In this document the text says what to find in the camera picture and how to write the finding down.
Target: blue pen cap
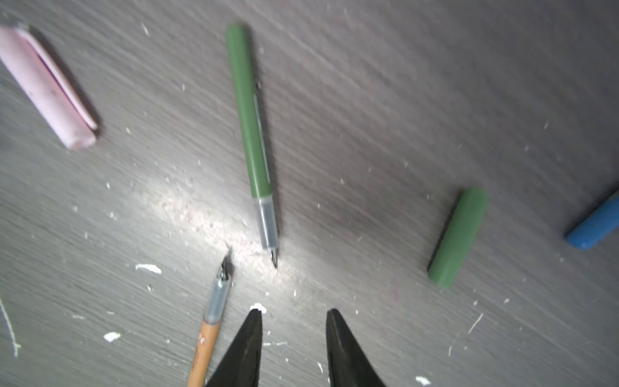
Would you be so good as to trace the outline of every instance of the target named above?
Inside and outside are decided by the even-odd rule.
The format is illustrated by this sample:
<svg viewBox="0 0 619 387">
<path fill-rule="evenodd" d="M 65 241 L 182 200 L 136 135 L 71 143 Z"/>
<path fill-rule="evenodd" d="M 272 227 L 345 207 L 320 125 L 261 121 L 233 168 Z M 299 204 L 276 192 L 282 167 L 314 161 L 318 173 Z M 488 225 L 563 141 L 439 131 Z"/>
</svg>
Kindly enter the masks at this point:
<svg viewBox="0 0 619 387">
<path fill-rule="evenodd" d="M 619 226 L 619 191 L 612 194 L 587 219 L 567 234 L 566 239 L 575 248 L 587 250 L 617 226 Z"/>
</svg>

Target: metal nib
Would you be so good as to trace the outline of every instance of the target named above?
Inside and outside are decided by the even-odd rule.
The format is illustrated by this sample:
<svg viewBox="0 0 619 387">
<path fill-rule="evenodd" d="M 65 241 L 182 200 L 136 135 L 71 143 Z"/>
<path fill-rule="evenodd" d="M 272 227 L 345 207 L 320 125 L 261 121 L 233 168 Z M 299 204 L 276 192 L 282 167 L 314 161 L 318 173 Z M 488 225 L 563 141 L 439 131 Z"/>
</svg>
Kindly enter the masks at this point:
<svg viewBox="0 0 619 387">
<path fill-rule="evenodd" d="M 230 271 L 228 270 L 228 264 L 230 262 L 230 255 L 232 254 L 232 250 L 223 257 L 222 267 L 219 269 L 219 273 L 217 273 L 217 278 L 221 280 L 228 280 L 230 278 Z"/>
<path fill-rule="evenodd" d="M 277 250 L 271 249 L 271 262 L 273 262 L 273 266 L 277 269 Z"/>
</svg>

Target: gray desk surface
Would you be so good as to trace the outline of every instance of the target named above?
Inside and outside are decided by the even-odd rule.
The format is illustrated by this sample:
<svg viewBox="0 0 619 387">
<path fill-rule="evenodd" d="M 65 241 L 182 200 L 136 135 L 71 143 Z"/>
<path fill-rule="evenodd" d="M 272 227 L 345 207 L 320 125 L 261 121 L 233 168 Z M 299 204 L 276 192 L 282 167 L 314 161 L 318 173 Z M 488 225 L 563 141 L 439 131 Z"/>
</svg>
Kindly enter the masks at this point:
<svg viewBox="0 0 619 387">
<path fill-rule="evenodd" d="M 332 307 L 388 386 L 616 385 L 619 233 L 591 251 L 562 234 L 619 176 L 618 8 L 3 0 L 103 128 L 66 152 L 0 72 L 0 297 L 22 346 L 15 359 L 2 320 L 0 384 L 184 386 L 228 244 L 235 286 L 209 373 L 259 302 L 262 386 L 327 385 Z M 253 28 L 278 271 L 259 246 L 223 41 L 237 20 Z M 441 292 L 426 265 L 472 185 L 491 206 Z"/>
</svg>

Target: clear grip section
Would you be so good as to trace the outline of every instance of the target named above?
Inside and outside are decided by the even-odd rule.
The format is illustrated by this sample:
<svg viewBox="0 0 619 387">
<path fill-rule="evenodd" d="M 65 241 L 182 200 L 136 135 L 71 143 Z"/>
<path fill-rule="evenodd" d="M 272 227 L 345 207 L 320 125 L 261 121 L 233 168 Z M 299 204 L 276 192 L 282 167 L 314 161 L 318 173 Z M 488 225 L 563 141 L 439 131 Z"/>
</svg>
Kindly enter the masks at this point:
<svg viewBox="0 0 619 387">
<path fill-rule="evenodd" d="M 223 315 L 223 307 L 226 304 L 230 290 L 230 280 L 216 278 L 213 282 L 213 290 L 210 293 L 209 304 L 204 310 L 204 322 L 208 325 L 216 325 L 221 321 Z"/>
<path fill-rule="evenodd" d="M 269 250 L 276 249 L 278 247 L 278 241 L 273 195 L 257 198 L 255 201 L 256 211 L 258 212 L 258 228 L 262 248 Z"/>
</svg>

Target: green pen cap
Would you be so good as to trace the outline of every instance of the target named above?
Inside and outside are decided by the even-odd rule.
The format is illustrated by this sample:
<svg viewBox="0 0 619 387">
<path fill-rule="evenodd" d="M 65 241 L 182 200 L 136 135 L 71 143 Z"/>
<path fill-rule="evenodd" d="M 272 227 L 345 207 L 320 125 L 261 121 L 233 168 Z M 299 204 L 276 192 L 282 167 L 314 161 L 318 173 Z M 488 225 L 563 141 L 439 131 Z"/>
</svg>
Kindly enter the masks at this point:
<svg viewBox="0 0 619 387">
<path fill-rule="evenodd" d="M 487 207 L 488 195 L 482 188 L 469 188 L 460 196 L 428 270 L 428 277 L 436 285 L 451 286 L 473 245 Z"/>
</svg>

